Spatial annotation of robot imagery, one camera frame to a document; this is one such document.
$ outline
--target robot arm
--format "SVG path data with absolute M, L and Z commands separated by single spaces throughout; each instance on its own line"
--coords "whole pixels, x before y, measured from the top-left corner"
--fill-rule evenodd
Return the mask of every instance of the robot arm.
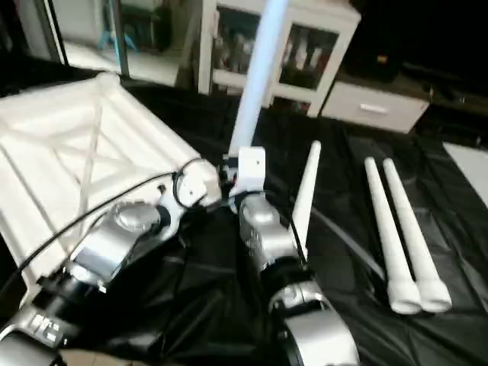
M 184 176 L 178 193 L 191 206 L 205 187 Z M 172 189 L 156 204 L 114 205 L 0 332 L 0 366 L 63 364 L 57 350 L 78 336 L 122 269 L 176 233 L 184 212 Z
M 265 152 L 239 151 L 233 191 L 262 191 Z M 265 194 L 250 194 L 239 207 L 240 236 L 258 272 L 268 311 L 280 329 L 278 341 L 290 365 L 358 364 L 354 339 L 301 258 L 280 214 Z

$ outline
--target white cabinet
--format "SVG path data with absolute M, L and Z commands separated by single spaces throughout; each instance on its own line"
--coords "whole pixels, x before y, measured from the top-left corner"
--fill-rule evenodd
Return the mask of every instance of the white cabinet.
M 203 3 L 198 91 L 235 94 L 265 0 Z M 290 0 L 263 106 L 316 117 L 359 20 L 347 0 Z
M 422 99 L 337 82 L 322 115 L 408 133 L 428 106 Z

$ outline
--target white plastic tube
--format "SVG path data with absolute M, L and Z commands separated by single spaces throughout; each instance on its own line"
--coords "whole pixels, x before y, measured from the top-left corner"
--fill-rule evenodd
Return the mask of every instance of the white plastic tube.
M 251 146 L 287 6 L 288 0 L 267 0 L 265 10 L 262 12 L 247 72 L 246 86 L 230 140 L 230 155 L 237 155 L 240 147 Z
M 308 251 L 305 244 L 307 243 L 310 210 L 312 209 L 313 192 L 315 191 L 315 180 L 317 177 L 317 169 L 319 168 L 321 148 L 322 145 L 319 141 L 313 141 L 312 147 L 310 147 L 307 165 L 305 165 L 305 170 L 303 171 L 302 182 L 300 183 L 300 188 L 298 188 L 295 206 L 293 208 L 293 222 L 297 228 L 298 239 L 300 239 L 302 252 L 305 258 L 308 258 Z
M 422 308 L 431 313 L 443 313 L 452 307 L 451 296 L 441 281 L 425 243 L 419 223 L 413 213 L 409 198 L 403 188 L 392 159 L 383 161 L 388 185 L 390 186 L 396 213 L 402 227 L 405 244 L 412 261 L 420 292 Z
M 368 176 L 371 200 L 387 267 L 387 292 L 391 309 L 399 314 L 414 314 L 421 310 L 419 289 L 410 274 L 405 253 L 398 236 L 397 228 L 387 196 L 381 184 L 380 174 L 373 158 L 364 161 Z

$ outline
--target black tablecloth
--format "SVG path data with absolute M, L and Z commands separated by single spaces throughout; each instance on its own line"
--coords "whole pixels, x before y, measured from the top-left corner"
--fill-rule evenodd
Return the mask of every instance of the black tablecloth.
M 3 92 L 92 75 L 16 62 L 27 72 L 3 75 Z M 202 156 L 226 152 L 235 98 L 127 81 L 124 86 Z M 293 197 L 313 140 L 322 142 L 314 207 L 383 266 L 364 158 L 394 160 L 441 279 L 447 313 L 393 313 L 379 279 L 316 215 L 307 239 L 325 295 L 349 326 L 364 365 L 488 364 L 488 209 L 440 142 L 263 111 L 255 145 L 267 154 L 266 187 Z M 184 363 L 277 363 L 272 324 L 238 237 L 236 218 L 221 209 L 187 217 L 181 235 L 122 274 L 100 319 L 78 345 L 125 358 Z M 181 243 L 190 244 L 183 249 Z

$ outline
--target drawer handle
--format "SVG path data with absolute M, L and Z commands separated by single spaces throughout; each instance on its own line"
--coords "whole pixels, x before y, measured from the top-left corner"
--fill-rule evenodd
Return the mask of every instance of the drawer handle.
M 371 112 L 376 114 L 388 114 L 388 110 L 386 108 L 380 107 L 378 105 L 361 103 L 359 105 L 359 108 L 365 112 Z

